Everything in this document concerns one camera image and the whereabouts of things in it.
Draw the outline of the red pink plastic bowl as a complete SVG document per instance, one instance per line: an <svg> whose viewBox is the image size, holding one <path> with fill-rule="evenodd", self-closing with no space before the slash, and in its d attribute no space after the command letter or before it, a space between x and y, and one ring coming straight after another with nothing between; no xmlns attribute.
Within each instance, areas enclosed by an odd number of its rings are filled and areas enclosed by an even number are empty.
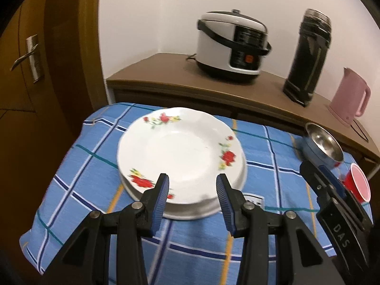
<svg viewBox="0 0 380 285"><path fill-rule="evenodd" d="M350 164L349 170L343 178L343 184L359 203L363 204L370 202L370 185L364 172L356 163Z"/></svg>

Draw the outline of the stainless steel bowl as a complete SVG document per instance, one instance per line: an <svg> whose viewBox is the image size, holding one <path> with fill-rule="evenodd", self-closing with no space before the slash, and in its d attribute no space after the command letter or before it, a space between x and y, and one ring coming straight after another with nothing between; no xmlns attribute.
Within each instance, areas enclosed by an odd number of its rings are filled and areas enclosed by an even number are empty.
<svg viewBox="0 0 380 285"><path fill-rule="evenodd" d="M332 170L344 160L343 150L337 140L323 127L308 122L307 135L301 141L301 151L305 159L315 166L326 166Z"/></svg>

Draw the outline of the white plate red flowers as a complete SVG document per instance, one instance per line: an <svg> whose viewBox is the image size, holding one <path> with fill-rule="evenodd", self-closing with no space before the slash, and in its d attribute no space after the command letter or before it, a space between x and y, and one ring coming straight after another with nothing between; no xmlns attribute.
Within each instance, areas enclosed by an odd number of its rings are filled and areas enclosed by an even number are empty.
<svg viewBox="0 0 380 285"><path fill-rule="evenodd" d="M242 145L223 121L184 107L143 114L121 136L119 172L138 194L169 176L171 204L198 204L216 197L216 177L225 174L241 189L247 166Z"/></svg>

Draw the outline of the blue checked tablecloth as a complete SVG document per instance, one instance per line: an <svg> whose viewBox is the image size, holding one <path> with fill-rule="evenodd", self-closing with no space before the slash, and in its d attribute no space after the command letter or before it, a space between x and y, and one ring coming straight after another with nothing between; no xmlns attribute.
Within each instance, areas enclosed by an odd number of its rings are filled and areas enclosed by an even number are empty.
<svg viewBox="0 0 380 285"><path fill-rule="evenodd" d="M132 122L156 110L160 109L119 103L100 109L84 121L79 139L68 151L37 210L32 229L20 240L24 254L42 276L90 212L110 214L135 202L120 180L118 144ZM245 199L266 212L294 211L332 260L335 250L316 217L316 193L299 173L299 166L307 160L301 151L306 135L215 118L226 123L242 145L247 164L247 180L241 190ZM343 184L351 163L355 161L346 155L338 167L328 170ZM222 209L190 221L163 216L156 234L142 238L147 284L238 284L243 241L227 230ZM116 247L117 237L112 235L108 284L117 284ZM271 235L267 284L277 284L275 258L276 238Z"/></svg>

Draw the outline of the plain white flat plate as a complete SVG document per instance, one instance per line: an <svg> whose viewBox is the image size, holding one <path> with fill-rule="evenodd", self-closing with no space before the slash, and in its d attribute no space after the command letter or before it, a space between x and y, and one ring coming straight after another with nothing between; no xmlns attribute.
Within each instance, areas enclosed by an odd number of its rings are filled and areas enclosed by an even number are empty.
<svg viewBox="0 0 380 285"><path fill-rule="evenodd" d="M247 164L245 154L242 153L243 169L239 175L237 182L230 182L233 189L242 190L247 180ZM142 194L135 190L127 178L124 178L121 172L119 172L122 186L126 189L127 193L131 196L133 201L139 201ZM167 219L173 219L177 221L190 221L195 219L206 218L221 211L218 198L205 199L199 203L193 204L177 204L171 203L168 199L166 202L166 208L163 216Z"/></svg>

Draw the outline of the pink electric kettle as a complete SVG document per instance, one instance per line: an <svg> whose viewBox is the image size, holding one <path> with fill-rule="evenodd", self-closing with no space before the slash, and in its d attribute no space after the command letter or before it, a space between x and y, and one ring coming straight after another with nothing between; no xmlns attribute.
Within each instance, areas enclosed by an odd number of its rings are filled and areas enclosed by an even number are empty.
<svg viewBox="0 0 380 285"><path fill-rule="evenodd" d="M350 127L355 118L364 114L370 96L366 81L350 68L344 68L343 78L328 110L344 126Z"/></svg>

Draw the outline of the black tall thermos flask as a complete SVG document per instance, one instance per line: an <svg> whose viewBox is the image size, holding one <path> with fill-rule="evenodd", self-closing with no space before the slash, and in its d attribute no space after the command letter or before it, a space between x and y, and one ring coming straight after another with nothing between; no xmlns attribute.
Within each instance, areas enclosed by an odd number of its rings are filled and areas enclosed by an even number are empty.
<svg viewBox="0 0 380 285"><path fill-rule="evenodd" d="M306 9L299 28L299 39L283 92L291 101L307 107L316 89L332 39L328 16Z"/></svg>

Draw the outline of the brown wooden door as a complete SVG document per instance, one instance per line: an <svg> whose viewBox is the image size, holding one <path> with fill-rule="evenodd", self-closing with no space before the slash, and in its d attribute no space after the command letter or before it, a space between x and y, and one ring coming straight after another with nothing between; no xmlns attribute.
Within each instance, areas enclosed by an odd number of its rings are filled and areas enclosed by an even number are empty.
<svg viewBox="0 0 380 285"><path fill-rule="evenodd" d="M107 104L99 0L24 0L1 33L1 266L39 278L19 246L82 121ZM26 39L38 35L44 76L33 83Z"/></svg>

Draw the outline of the brown wooden sideboard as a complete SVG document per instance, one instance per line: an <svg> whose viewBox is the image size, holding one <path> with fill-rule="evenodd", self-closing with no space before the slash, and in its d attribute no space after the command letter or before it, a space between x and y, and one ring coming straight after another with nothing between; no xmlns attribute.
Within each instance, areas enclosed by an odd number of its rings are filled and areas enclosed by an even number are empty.
<svg viewBox="0 0 380 285"><path fill-rule="evenodd" d="M327 130L365 174L376 169L379 150L360 123L345 127L328 110L329 100L319 94L308 107L298 105L283 93L284 81L265 71L248 84L219 81L187 55L157 53L116 72L106 84L116 102L189 107L300 136L306 134L305 124L312 122Z"/></svg>

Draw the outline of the white black rice cooker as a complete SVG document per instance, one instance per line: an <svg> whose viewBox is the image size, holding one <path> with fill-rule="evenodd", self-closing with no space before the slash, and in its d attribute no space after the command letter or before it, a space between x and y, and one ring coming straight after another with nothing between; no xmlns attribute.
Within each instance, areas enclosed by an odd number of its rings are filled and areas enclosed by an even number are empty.
<svg viewBox="0 0 380 285"><path fill-rule="evenodd" d="M207 75L226 82L248 84L261 70L270 54L267 27L239 10L210 11L196 24L196 53L187 57Z"/></svg>

